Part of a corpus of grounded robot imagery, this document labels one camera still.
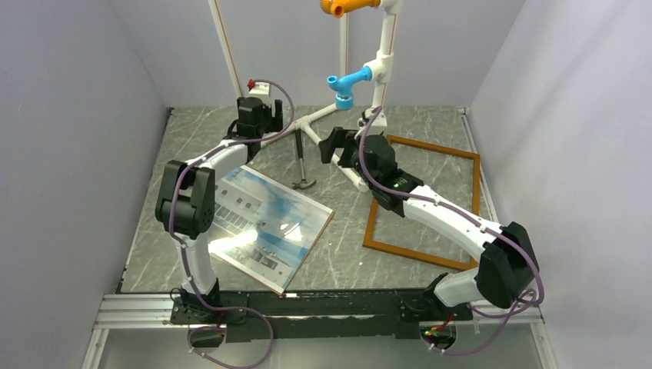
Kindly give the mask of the brown wooden picture frame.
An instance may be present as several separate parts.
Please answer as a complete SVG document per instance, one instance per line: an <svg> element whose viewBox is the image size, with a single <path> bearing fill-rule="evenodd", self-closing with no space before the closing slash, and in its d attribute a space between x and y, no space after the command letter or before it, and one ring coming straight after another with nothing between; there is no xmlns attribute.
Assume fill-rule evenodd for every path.
<svg viewBox="0 0 652 369"><path fill-rule="evenodd" d="M386 140L389 145L399 144L406 145L412 148L418 148L426 151L437 152L454 157L464 158L473 161L473 181L472 181L472 212L479 215L480 212L480 193L481 193L481 156L477 153L470 151L462 151L455 148L444 147L432 143L416 141L410 138L402 138L396 135L387 135ZM368 222L365 228L364 238L362 245L375 251L381 251L387 254L409 258L428 264L437 265L444 268L453 269L456 271L467 271L478 266L476 257L470 257L469 262L463 263L461 261L454 261L448 258L426 254L424 252L402 248L396 245L387 244L384 242L376 241L373 239L374 227L376 222L376 215L378 211L378 202L374 198L371 202L371 208L368 215Z"/></svg>

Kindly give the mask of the building photo print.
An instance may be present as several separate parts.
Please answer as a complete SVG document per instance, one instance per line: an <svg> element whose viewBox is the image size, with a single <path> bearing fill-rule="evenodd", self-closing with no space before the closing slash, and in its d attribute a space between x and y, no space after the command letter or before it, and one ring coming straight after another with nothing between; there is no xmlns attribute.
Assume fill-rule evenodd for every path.
<svg viewBox="0 0 652 369"><path fill-rule="evenodd" d="M246 165L215 185L208 251L283 294L333 216L329 207Z"/></svg>

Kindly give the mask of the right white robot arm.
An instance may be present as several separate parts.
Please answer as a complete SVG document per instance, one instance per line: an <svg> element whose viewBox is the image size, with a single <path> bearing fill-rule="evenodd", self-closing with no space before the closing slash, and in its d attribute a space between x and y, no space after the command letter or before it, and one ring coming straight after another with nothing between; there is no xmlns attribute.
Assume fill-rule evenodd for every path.
<svg viewBox="0 0 652 369"><path fill-rule="evenodd" d="M470 270L442 274L428 286L423 300L428 316L442 319L453 307L479 300L503 309L526 301L526 289L539 277L539 267L523 226L489 221L440 196L399 168L383 135L336 127L318 147L325 164L341 149L338 165L356 171L383 209L426 225L477 262Z"/></svg>

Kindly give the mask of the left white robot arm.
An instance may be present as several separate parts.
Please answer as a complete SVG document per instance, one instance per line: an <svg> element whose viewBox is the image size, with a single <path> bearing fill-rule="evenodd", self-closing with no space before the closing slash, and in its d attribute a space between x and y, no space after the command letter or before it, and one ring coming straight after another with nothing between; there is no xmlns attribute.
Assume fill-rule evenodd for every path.
<svg viewBox="0 0 652 369"><path fill-rule="evenodd" d="M265 139L285 130L283 103L260 98L237 100L237 118L211 150L189 161L170 160L164 169L155 218L178 250L184 281L181 304L203 323L214 321L223 305L208 252L208 229L215 216L218 179L249 163Z"/></svg>

